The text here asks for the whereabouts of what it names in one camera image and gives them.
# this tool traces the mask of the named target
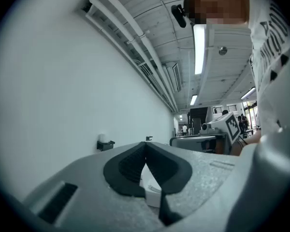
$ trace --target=ceiling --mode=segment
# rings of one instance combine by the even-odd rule
[[[100,0],[135,36],[143,50],[146,48],[125,18],[108,0]],[[154,46],[162,64],[177,62],[182,79],[182,90],[174,93],[179,111],[190,108],[241,102],[240,98],[254,86],[253,77],[247,62],[252,43],[247,25],[207,25],[206,47],[203,72],[194,74],[194,45],[192,27],[181,28],[173,15],[171,6],[183,4],[183,0],[162,0],[172,22],[160,0],[119,0],[134,17],[143,32]],[[100,11],[94,13],[126,44],[129,53],[142,61],[125,36]],[[228,48],[226,55],[218,51],[222,46]],[[198,94],[195,105],[190,106],[191,97]]]

